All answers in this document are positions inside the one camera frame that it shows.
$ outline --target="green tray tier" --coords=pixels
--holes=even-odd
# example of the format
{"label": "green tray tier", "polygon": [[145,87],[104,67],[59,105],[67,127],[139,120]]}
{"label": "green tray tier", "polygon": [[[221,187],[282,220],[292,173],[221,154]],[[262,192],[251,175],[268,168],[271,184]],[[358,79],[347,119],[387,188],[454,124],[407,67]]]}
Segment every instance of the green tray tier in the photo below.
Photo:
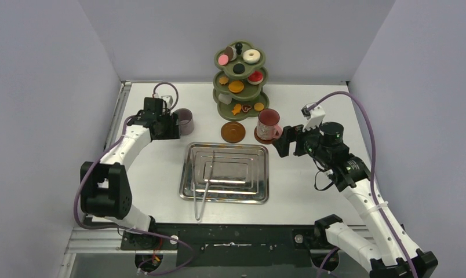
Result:
{"label": "green tray tier", "polygon": [[[260,92],[260,95],[255,98],[254,100],[249,100],[249,101],[237,101],[237,100],[232,100],[230,104],[224,104],[221,101],[218,100],[219,92],[216,90],[213,90],[213,98],[214,101],[217,103],[217,110],[219,115],[225,119],[225,120],[235,120],[235,121],[240,121],[240,120],[245,120],[248,117],[257,117],[259,115],[259,112],[255,111],[253,109],[253,106],[255,103],[263,103],[264,104],[264,109],[269,108],[269,98],[264,92]],[[233,115],[231,111],[233,110],[233,107],[237,103],[243,104],[243,105],[250,105],[252,106],[252,109],[248,113],[243,113],[240,112],[236,115]]]}
{"label": "green tray tier", "polygon": [[[243,44],[243,48],[242,48],[243,52],[249,49],[258,50],[260,52],[260,60],[256,62],[255,64],[247,64],[243,61],[242,55],[238,55],[235,60],[229,62],[228,64],[220,65],[218,64],[217,59],[219,58],[221,54],[224,53],[224,49],[221,49],[220,51],[218,51],[216,55],[214,55],[214,64],[216,65],[218,69],[224,71],[227,77],[233,80],[245,79],[248,76],[250,76],[254,71],[263,67],[265,64],[265,53],[261,49],[254,47],[252,43],[248,41],[235,41],[235,42],[230,43],[229,46],[232,46],[233,49],[235,49],[235,44],[237,42],[241,42]],[[245,71],[242,74],[233,73],[233,66],[236,65],[237,63],[242,63],[245,66]]]}
{"label": "green tray tier", "polygon": [[219,84],[219,79],[222,76],[225,76],[225,73],[220,71],[214,76],[214,81],[213,81],[214,89],[220,92],[221,94],[229,94],[235,100],[239,100],[239,101],[252,100],[259,96],[260,92],[262,91],[262,86],[264,86],[265,83],[267,83],[267,79],[269,78],[269,73],[267,72],[266,68],[260,68],[259,71],[262,72],[262,75],[264,75],[264,80],[258,85],[252,85],[248,83],[246,79],[242,80],[243,84],[245,85],[245,88],[243,89],[243,91],[241,91],[238,94],[231,93],[230,90],[228,89],[228,85],[233,80],[230,79],[230,81],[226,85]]}

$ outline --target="red and white pastry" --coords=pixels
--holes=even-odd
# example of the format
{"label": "red and white pastry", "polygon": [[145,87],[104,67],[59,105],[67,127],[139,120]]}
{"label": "red and white pastry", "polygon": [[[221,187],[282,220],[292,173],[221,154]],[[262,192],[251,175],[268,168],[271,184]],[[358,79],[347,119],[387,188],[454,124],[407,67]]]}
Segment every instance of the red and white pastry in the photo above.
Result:
{"label": "red and white pastry", "polygon": [[259,85],[264,81],[264,75],[260,71],[254,71],[252,75],[247,78],[247,81],[252,85]]}

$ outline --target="mug handle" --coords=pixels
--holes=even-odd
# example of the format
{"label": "mug handle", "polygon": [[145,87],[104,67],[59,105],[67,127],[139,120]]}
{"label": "mug handle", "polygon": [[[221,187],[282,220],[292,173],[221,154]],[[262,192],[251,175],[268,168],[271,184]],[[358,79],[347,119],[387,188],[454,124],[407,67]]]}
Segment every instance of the mug handle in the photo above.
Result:
{"label": "mug handle", "polygon": [[281,136],[282,134],[282,129],[279,125],[275,125],[274,126],[274,130],[276,131],[274,133],[274,136],[272,136],[272,139],[279,139],[279,137]]}

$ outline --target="metal tongs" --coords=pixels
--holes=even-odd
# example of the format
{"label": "metal tongs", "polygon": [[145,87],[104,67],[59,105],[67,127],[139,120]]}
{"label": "metal tongs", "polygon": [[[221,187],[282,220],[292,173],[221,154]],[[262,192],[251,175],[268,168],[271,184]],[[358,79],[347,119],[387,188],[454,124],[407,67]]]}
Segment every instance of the metal tongs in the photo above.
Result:
{"label": "metal tongs", "polygon": [[196,203],[196,198],[195,198],[195,170],[194,170],[194,165],[195,165],[195,158],[192,160],[192,192],[194,193],[194,217],[197,221],[200,221],[202,219],[202,214],[204,213],[204,207],[206,206],[206,195],[207,191],[209,190],[209,184],[211,180],[211,176],[213,175],[213,165],[214,165],[214,155],[215,152],[213,150],[213,156],[211,159],[211,168],[209,170],[209,177],[207,178],[206,181],[206,188],[204,190],[204,195],[202,196],[202,206],[201,206],[201,211],[199,212],[199,215],[197,215],[197,203]]}

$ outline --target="white frosted donut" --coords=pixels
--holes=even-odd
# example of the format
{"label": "white frosted donut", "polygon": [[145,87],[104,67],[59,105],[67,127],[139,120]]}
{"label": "white frosted donut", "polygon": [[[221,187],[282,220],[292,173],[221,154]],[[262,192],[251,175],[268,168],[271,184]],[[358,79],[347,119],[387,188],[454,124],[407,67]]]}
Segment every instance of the white frosted donut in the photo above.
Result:
{"label": "white frosted donut", "polygon": [[243,60],[247,64],[255,64],[260,60],[260,52],[256,49],[249,49],[243,53]]}

